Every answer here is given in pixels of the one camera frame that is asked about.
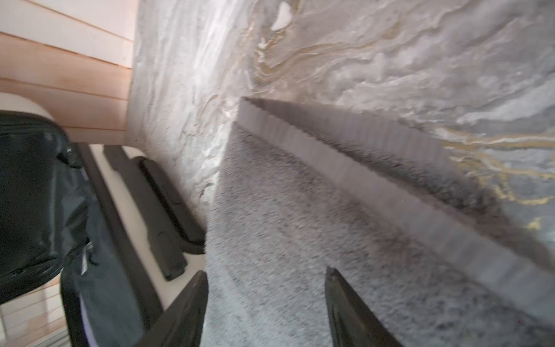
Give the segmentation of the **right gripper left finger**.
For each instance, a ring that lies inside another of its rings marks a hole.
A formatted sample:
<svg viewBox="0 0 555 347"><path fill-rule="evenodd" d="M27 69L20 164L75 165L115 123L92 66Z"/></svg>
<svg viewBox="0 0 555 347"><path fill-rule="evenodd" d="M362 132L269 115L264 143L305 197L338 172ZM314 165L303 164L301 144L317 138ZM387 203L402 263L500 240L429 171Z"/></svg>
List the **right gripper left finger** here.
<svg viewBox="0 0 555 347"><path fill-rule="evenodd" d="M205 271L197 271L184 290L135 346L200 346L208 304Z"/></svg>

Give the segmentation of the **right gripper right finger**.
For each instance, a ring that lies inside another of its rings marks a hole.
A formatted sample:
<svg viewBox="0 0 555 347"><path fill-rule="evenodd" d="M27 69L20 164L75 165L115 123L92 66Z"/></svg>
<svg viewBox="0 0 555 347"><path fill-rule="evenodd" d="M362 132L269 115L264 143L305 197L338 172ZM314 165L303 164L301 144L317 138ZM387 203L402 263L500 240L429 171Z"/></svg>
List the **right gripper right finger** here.
<svg viewBox="0 0 555 347"><path fill-rule="evenodd" d="M402 346L333 267L326 271L325 300L334 347Z"/></svg>

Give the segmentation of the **white and black suitcase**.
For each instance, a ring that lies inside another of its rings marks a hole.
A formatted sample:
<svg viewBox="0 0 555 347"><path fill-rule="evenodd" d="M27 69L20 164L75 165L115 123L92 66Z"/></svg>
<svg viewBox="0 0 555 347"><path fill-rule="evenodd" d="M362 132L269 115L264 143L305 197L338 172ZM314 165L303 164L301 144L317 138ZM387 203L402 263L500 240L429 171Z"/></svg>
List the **white and black suitcase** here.
<svg viewBox="0 0 555 347"><path fill-rule="evenodd" d="M154 160L1 94L1 345L135 346L200 270L205 230Z"/></svg>

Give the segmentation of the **grey towel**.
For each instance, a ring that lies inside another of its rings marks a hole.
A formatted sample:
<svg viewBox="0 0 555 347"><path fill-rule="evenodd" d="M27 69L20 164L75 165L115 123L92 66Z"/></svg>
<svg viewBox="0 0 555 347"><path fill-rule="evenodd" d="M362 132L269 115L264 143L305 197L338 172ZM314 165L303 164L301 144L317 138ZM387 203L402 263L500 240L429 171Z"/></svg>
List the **grey towel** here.
<svg viewBox="0 0 555 347"><path fill-rule="evenodd" d="M553 346L554 259L434 138L242 98L208 224L203 346L333 346L337 269L402 346Z"/></svg>

